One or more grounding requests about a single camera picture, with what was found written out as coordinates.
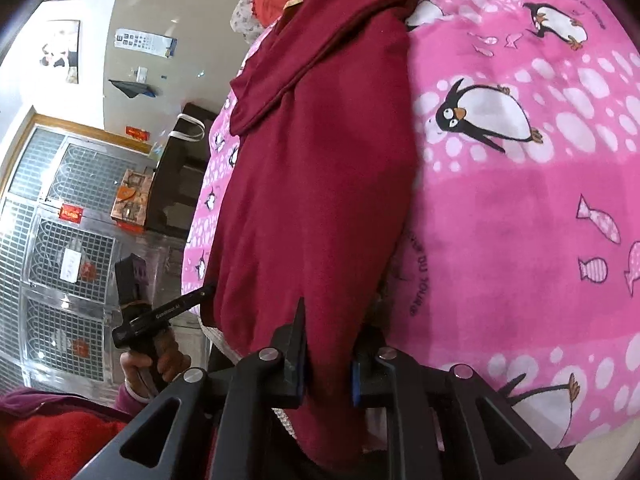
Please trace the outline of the red sleeve forearm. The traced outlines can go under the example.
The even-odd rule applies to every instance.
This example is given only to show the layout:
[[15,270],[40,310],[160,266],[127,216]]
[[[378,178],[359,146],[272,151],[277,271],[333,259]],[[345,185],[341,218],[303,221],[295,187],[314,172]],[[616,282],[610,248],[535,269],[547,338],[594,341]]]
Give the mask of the red sleeve forearm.
[[71,479],[149,401],[121,386],[110,408],[84,396],[21,388],[1,398],[1,477]]

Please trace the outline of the person's left hand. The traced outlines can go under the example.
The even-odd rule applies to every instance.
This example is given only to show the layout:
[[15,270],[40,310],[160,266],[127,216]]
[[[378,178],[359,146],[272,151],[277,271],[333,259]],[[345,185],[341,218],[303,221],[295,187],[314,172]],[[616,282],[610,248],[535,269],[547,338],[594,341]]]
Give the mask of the person's left hand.
[[149,399],[153,395],[154,384],[148,380],[152,370],[160,374],[164,382],[172,382],[191,366],[190,356],[180,350],[171,328],[154,338],[154,348],[155,358],[134,350],[120,356],[125,385],[129,392],[141,399]]

